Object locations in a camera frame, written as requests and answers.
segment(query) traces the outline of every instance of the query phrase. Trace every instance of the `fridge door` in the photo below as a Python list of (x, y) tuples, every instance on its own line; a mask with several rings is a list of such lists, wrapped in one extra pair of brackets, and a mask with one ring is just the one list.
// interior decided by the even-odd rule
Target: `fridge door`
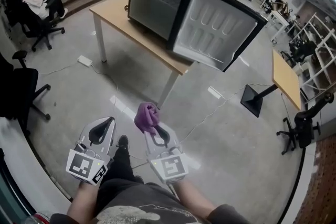
[(181, 0), (168, 48), (225, 71), (266, 22), (236, 0)]

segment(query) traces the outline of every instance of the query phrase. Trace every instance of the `concrete floor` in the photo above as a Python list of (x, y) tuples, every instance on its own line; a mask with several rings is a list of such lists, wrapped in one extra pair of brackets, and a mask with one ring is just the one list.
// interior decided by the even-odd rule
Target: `concrete floor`
[[(257, 2), (239, 0), (257, 10)], [(145, 162), (145, 141), (132, 120), (118, 110), (110, 98), (117, 97), (133, 112), (143, 101), (157, 101), (170, 75), (169, 69), (113, 28), (103, 24), (107, 63), (100, 61), (92, 14), (88, 8), (59, 24), (66, 33), (50, 35), (51, 51), (40, 44), (29, 50), (27, 65), (41, 72), (38, 87), (45, 83), (51, 90), (36, 104), (51, 115), (44, 122), (34, 111), (28, 127), (31, 141), (50, 173), (72, 196), (78, 181), (65, 172), (68, 152), (74, 147), (83, 127), (104, 116), (114, 116), (119, 137), (130, 140), (133, 167)], [(214, 112), (224, 99), (208, 92), (212, 86), (224, 98), (234, 95), (226, 104), (197, 126), (183, 142), (187, 155), (201, 163), (191, 169), (190, 179), (212, 202), (233, 205), (252, 223), (276, 223), (294, 184), (301, 150), (282, 156), (285, 140), (276, 136), (284, 130), (282, 119), (287, 115), (280, 90), (264, 98), (259, 118), (240, 104), (244, 85), (272, 84), (270, 36), (272, 26), (264, 28), (225, 72), (194, 63), (180, 77), (161, 110), (161, 121), (175, 130), (179, 139), (187, 136), (204, 117)], [(283, 35), (275, 48), (285, 47)], [(76, 63), (84, 55), (100, 72)], [(69, 66), (62, 71), (48, 73)], [(262, 91), (266, 86), (253, 86)], [(290, 115), (297, 111), (284, 97)], [(145, 182), (159, 183), (148, 164), (134, 169)]]

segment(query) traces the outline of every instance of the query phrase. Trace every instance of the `black stand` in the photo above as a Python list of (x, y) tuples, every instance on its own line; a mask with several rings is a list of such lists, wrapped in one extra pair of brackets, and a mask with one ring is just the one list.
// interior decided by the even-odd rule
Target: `black stand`
[(275, 91), (277, 88), (278, 86), (273, 84), (265, 91), (257, 93), (254, 89), (252, 89), (250, 85), (246, 85), (240, 103), (258, 118), (261, 110), (261, 105), (263, 104), (263, 97)]

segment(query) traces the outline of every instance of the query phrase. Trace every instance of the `purple cloth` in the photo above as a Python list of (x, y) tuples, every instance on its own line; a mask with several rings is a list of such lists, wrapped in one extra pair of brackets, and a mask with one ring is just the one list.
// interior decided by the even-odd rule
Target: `purple cloth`
[(149, 132), (155, 134), (154, 126), (160, 122), (159, 110), (155, 104), (141, 103), (137, 115), (134, 118), (135, 125), (141, 132)]

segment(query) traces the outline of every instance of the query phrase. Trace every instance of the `mini fridge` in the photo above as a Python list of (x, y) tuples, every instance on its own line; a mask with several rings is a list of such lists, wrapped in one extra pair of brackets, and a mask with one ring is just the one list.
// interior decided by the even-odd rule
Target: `mini fridge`
[(267, 20), (236, 0), (129, 0), (128, 17), (168, 50), (225, 71)]

